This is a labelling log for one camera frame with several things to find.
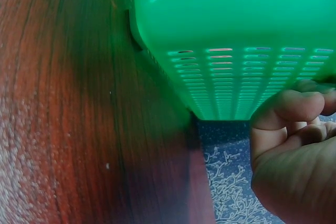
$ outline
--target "green plastic basket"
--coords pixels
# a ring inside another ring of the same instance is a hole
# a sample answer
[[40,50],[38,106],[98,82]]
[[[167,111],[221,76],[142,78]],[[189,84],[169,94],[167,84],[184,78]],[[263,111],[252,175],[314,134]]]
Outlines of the green plastic basket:
[[335,72],[336,0],[134,0],[132,32],[202,120]]

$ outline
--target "wood grain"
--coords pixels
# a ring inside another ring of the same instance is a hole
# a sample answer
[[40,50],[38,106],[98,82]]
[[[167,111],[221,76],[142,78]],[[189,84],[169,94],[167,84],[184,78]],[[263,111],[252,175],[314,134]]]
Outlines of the wood grain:
[[190,113],[132,0],[0,0],[0,223],[214,223]]

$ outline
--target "wooden surface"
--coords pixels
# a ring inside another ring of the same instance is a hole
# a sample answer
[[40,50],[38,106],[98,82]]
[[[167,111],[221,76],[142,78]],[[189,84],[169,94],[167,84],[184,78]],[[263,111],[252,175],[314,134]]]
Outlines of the wooden surface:
[[0,0],[0,223],[212,224],[189,112],[132,0]]

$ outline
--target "blue patterned fabric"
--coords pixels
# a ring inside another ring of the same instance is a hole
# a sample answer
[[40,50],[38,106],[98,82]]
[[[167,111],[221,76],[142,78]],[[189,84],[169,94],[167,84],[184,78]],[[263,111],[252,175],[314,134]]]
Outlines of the blue patterned fabric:
[[[335,122],[336,116],[321,117]],[[280,224],[250,187],[247,122],[199,122],[217,224]]]

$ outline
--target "hand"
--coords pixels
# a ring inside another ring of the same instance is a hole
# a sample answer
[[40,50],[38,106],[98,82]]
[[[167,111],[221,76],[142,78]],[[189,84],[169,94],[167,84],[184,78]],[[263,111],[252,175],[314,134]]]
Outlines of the hand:
[[336,223],[336,91],[301,81],[266,101],[251,120],[252,189],[285,223]]

